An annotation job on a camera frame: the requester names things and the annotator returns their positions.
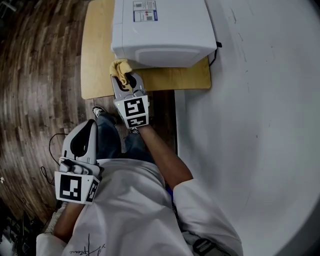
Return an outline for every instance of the wooden floor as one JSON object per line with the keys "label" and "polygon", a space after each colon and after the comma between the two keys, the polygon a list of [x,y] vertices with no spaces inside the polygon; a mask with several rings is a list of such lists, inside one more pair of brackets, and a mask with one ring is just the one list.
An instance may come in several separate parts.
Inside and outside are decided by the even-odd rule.
{"label": "wooden floor", "polygon": [[[113,97],[83,100],[80,87],[82,34],[89,1],[27,1],[15,14],[7,39],[0,44],[0,197],[16,218],[22,211],[42,222],[56,205],[49,178],[57,164],[49,153],[49,140],[68,133],[93,118],[101,105],[116,114]],[[156,130],[173,148],[175,142],[174,94],[150,93]],[[51,143],[55,159],[64,136]]]}

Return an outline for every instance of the white floor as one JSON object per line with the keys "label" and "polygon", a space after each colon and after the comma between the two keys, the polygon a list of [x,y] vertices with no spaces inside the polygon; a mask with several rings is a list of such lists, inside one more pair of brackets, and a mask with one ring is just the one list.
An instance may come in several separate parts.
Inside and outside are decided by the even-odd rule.
{"label": "white floor", "polygon": [[211,90],[175,93],[178,154],[244,255],[272,256],[320,195],[320,15],[312,0],[206,2],[222,48]]}

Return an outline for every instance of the sleeve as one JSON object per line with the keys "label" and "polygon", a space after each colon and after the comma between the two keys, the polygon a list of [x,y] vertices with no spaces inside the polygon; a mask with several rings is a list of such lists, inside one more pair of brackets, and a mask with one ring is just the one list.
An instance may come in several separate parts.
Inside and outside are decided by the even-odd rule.
{"label": "sleeve", "polygon": [[197,179],[175,186],[173,201],[183,230],[215,241],[229,252],[231,249],[232,255],[243,256],[237,232]]}
{"label": "sleeve", "polygon": [[43,233],[36,238],[37,256],[61,256],[67,244],[50,233]]}

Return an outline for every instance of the sticker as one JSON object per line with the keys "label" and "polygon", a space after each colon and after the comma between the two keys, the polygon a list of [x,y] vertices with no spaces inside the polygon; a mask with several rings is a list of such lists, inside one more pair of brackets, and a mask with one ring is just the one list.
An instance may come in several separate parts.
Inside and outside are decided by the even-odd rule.
{"label": "sticker", "polygon": [[136,126],[143,126],[146,124],[147,124],[147,117],[145,115],[128,119],[128,126],[130,128],[136,127]]}
{"label": "sticker", "polygon": [[134,11],[155,11],[157,10],[156,1],[133,1]]}
{"label": "sticker", "polygon": [[158,21],[156,1],[133,2],[133,22],[156,21]]}
{"label": "sticker", "polygon": [[81,177],[61,175],[60,198],[81,201]]}
{"label": "sticker", "polygon": [[124,110],[126,117],[140,115],[146,112],[142,98],[126,100],[124,102]]}
{"label": "sticker", "polygon": [[87,202],[92,202],[94,200],[97,188],[98,188],[99,183],[95,180],[92,181],[88,196],[86,198]]}

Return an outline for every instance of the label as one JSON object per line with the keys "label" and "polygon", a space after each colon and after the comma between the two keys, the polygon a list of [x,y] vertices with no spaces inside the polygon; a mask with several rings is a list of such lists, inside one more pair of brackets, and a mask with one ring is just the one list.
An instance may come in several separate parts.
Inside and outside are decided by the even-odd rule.
{"label": "label", "polygon": [[158,21],[156,1],[134,1],[133,22]]}

